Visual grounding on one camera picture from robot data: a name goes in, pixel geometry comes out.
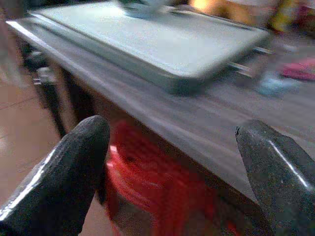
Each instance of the red plastic stool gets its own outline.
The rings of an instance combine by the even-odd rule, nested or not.
[[[214,191],[125,122],[116,127],[107,172],[106,204],[111,220],[118,209],[117,192],[151,213],[154,236],[182,235],[194,210],[213,218]]]

